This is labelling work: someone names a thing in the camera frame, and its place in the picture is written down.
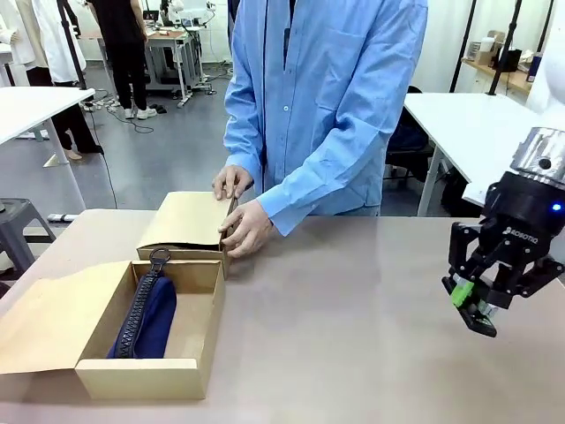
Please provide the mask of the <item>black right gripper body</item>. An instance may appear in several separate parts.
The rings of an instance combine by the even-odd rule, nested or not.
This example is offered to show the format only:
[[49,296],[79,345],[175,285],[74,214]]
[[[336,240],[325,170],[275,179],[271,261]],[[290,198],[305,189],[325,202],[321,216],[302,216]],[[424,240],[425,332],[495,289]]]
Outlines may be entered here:
[[564,191],[553,185],[505,172],[489,187],[480,222],[478,269],[501,262],[511,268],[551,259],[558,270],[564,260],[552,254],[552,242],[564,229]]

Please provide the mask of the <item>person's left hand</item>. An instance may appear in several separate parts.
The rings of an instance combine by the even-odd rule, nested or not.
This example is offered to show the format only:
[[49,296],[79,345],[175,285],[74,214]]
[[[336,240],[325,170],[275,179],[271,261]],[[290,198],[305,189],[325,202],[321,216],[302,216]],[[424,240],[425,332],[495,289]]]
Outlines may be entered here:
[[257,252],[269,239],[274,225],[257,200],[237,206],[231,212],[218,231],[234,231],[222,241],[227,254],[232,259],[239,259]]

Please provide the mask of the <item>person's right hand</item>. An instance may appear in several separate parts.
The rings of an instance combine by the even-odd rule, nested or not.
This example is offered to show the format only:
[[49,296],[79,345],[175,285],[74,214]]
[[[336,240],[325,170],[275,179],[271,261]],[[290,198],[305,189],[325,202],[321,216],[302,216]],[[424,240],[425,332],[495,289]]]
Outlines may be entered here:
[[252,176],[245,168],[238,165],[226,165],[214,178],[212,187],[215,198],[221,201],[239,199],[252,183]]

